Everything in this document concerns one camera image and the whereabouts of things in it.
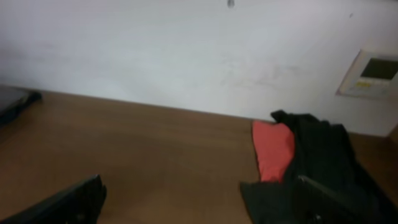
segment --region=black object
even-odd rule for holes
[[[361,213],[380,214],[378,223],[398,223],[398,212],[384,192],[356,162],[348,133],[340,124],[319,121],[310,114],[276,111],[271,116],[294,133],[295,152],[280,183],[241,183],[241,193],[254,224],[298,223],[292,193],[304,175],[355,202]]]
[[[0,221],[0,224],[95,224],[105,198],[106,187],[96,175]]]
[[[371,208],[360,210],[361,205],[348,196],[342,196],[327,187],[300,176],[292,193],[293,213],[302,224],[380,223],[380,214]]]
[[[10,123],[42,95],[35,91],[0,86],[0,126]]]

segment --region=wall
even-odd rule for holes
[[[0,83],[387,136],[391,101],[336,96],[360,48],[398,54],[398,2],[2,0]]]

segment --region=display screen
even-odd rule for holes
[[[372,58],[361,77],[392,80],[398,73],[398,61]]]

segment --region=white control panel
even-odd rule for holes
[[[398,89],[398,55],[360,51],[348,70],[338,93],[384,98]]]

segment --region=clothing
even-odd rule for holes
[[[252,136],[262,182],[282,182],[294,155],[294,135],[285,124],[253,121]]]
[[[398,214],[370,176],[355,161],[345,128],[319,121],[309,114],[276,111],[271,116],[284,123],[295,136],[295,153],[283,176],[283,183],[241,183],[246,208],[255,224],[296,223],[291,193],[299,175],[371,207],[384,217],[382,223],[398,223]]]

